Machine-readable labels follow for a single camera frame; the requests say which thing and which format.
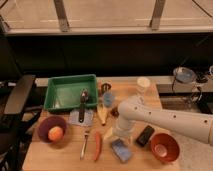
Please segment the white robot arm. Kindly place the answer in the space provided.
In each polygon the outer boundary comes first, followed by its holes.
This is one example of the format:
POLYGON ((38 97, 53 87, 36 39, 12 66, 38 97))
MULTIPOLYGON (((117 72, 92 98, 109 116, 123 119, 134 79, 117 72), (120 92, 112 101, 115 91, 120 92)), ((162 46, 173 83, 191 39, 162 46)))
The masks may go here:
POLYGON ((129 138, 136 121, 147 122, 163 129, 213 146, 213 116, 208 114, 158 109, 146 106, 141 96, 131 96, 118 104, 119 116, 105 133, 105 139, 129 138))

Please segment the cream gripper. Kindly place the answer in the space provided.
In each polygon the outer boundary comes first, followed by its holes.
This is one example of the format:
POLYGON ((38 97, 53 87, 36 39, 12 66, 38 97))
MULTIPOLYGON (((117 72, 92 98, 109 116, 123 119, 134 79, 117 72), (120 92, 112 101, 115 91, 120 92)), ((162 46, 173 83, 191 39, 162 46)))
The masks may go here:
MULTIPOLYGON (((104 141, 110 141, 110 142, 112 142, 112 141, 114 141, 116 139, 119 139, 119 138, 120 138, 119 136, 117 136, 117 135, 115 135, 113 133, 113 128, 109 128, 106 131, 106 133, 104 134, 104 136, 103 136, 103 140, 104 141)), ((120 139, 123 140, 124 142, 127 142, 127 143, 131 143, 132 142, 132 137, 131 136, 129 136, 129 137, 121 137, 120 139)))

